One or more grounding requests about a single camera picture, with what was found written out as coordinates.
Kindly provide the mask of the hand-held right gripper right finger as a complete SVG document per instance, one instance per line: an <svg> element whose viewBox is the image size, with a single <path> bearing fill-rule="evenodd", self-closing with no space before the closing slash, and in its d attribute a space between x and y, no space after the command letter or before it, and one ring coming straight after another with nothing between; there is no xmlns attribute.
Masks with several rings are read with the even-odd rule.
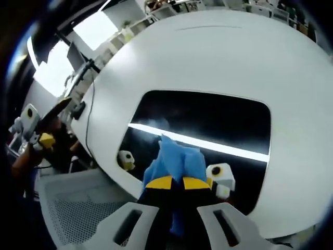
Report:
<svg viewBox="0 0 333 250"><path fill-rule="evenodd" d="M256 225L231 204L221 202L210 186L183 177L184 233L188 249L273 249Z"/></svg>

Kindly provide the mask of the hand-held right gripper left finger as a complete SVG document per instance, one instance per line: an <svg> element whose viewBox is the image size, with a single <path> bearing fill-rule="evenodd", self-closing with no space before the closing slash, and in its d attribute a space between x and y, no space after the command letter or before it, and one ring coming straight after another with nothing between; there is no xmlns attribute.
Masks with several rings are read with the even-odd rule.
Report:
<svg viewBox="0 0 333 250"><path fill-rule="evenodd" d="M165 249L172 224L171 176L150 181L136 203L127 203L97 227L98 249Z"/></svg>

